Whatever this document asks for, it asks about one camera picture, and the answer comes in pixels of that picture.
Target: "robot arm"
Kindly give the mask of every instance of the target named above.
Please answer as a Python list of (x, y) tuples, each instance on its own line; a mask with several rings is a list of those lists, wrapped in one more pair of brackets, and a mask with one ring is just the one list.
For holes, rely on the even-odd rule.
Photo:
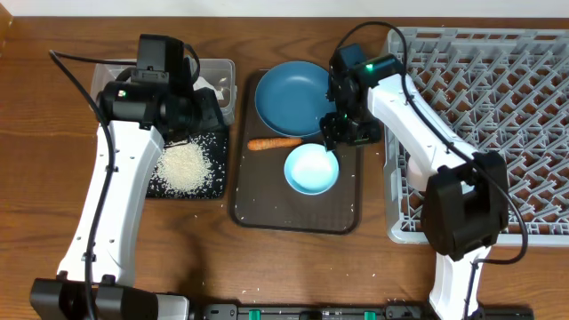
[[(379, 140), (373, 120), (384, 123), (410, 154), (407, 176), (424, 192), (421, 228), (437, 251), (431, 307), (443, 320), (460, 320), (469, 289), (472, 262), (485, 258), (498, 233), (507, 226), (508, 206), (470, 163), (447, 147), (407, 102), (401, 75), (405, 67), (394, 57), (367, 60), (359, 45), (340, 48), (331, 59), (329, 100), (337, 112), (326, 115), (320, 128), (328, 149), (336, 142), (351, 145)], [(506, 166), (496, 153), (480, 154), (459, 138), (423, 100), (405, 75), (405, 85), (419, 112), (463, 154), (507, 187)], [(477, 309), (479, 273), (469, 299), (469, 316)]]
[(92, 244), (98, 313), (106, 319), (188, 319), (185, 297), (132, 288), (140, 215), (164, 141), (227, 130), (213, 90), (194, 91), (197, 73), (190, 76), (185, 46), (168, 36), (141, 35), (136, 68), (126, 69), (128, 75), (125, 71), (99, 93), (97, 105), (104, 115), (100, 125), (110, 131), (115, 168), (108, 168), (108, 145), (100, 126), (92, 181), (73, 241), (56, 279), (38, 278), (32, 287), (30, 302), (41, 318), (83, 319), (92, 303), (84, 294), (92, 290), (85, 287), (85, 248), (105, 176), (113, 170)]
[[(414, 102), (432, 124), (448, 140), (454, 142), (464, 154), (471, 156), (477, 150), (460, 139), (441, 121), (427, 102), (419, 95), (413, 80), (406, 76), (407, 88), (414, 96)], [(446, 150), (445, 145), (419, 119), (411, 105), (405, 102), (401, 88), (401, 76), (393, 75), (379, 81), (368, 92), (367, 107), (373, 116), (384, 123), (399, 139), (411, 155), (408, 161), (407, 176), (413, 188), (426, 191), (429, 177), (437, 174), (437, 169), (445, 165), (455, 168), (464, 164), (464, 160)], [(472, 187), (461, 184), (464, 193)], [(464, 300), (468, 293), (469, 277), (474, 259), (485, 258), (490, 247), (479, 247), (468, 252), (460, 260), (453, 260), (449, 255), (437, 253), (435, 284), (429, 295), (431, 307), (441, 319), (461, 319)], [(480, 273), (476, 274), (471, 298), (469, 316), (478, 309), (477, 287)]]
[[(134, 252), (140, 214), (164, 139), (154, 126), (144, 130), (135, 122), (111, 121), (109, 129), (116, 149), (116, 168), (95, 238), (93, 282), (100, 283), (102, 277), (114, 276), (117, 284), (134, 286)], [(95, 167), (81, 220), (57, 272), (58, 275), (66, 273), (71, 281), (84, 281), (83, 255), (108, 162), (102, 128), (97, 135)]]

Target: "gray dish rack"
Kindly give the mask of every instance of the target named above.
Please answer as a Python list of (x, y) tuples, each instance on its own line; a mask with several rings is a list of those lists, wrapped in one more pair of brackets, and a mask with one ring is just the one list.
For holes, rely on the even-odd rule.
[[(481, 151), (507, 161), (509, 193), (530, 245), (569, 246), (569, 31), (402, 28), (408, 72), (441, 118)], [(402, 58), (397, 34), (384, 53)], [(389, 237), (425, 244), (423, 197), (407, 183), (409, 158), (386, 128), (386, 218)], [(520, 244), (510, 214), (498, 244)]]

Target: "rice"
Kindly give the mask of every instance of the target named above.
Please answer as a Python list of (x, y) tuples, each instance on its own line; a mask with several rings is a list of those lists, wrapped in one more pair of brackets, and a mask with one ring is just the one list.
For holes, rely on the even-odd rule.
[(158, 159), (152, 179), (164, 183), (165, 193), (178, 196), (212, 185), (212, 164), (196, 143), (172, 146)]

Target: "wooden table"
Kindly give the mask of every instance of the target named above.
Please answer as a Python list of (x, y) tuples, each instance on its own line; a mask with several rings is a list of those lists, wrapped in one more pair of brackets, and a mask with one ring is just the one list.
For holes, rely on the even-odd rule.
[[(54, 277), (83, 208), (95, 159), (96, 121), (79, 92), (48, 58), (57, 49), (94, 58), (135, 57), (140, 33), (174, 36), (200, 57), (236, 63), (241, 93), (256, 69), (288, 60), (324, 66), (343, 34), (362, 19), (16, 18), (0, 59), (0, 318), (37, 315), (34, 278)], [(569, 20), (389, 19), (399, 26), (569, 28)], [(379, 52), (386, 30), (354, 41)], [(66, 61), (89, 88), (93, 65)], [(237, 101), (229, 172), (235, 173)], [(386, 234), (381, 144), (365, 151), (363, 218), (349, 236), (240, 228), (227, 195), (217, 201), (148, 200), (140, 223), (136, 286), (199, 302), (383, 304), (426, 300), (435, 275), (427, 245)], [(506, 258), (518, 248), (493, 249)], [(569, 251), (531, 248), (511, 267), (485, 266), (478, 294), (487, 304), (529, 304), (538, 319), (567, 318)]]

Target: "orange carrot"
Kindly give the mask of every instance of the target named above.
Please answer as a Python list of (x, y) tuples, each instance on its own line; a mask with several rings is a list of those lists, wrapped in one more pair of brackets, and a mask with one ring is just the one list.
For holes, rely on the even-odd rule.
[(302, 143), (301, 138), (266, 138), (249, 140), (249, 150), (257, 151), (268, 148), (295, 147)]

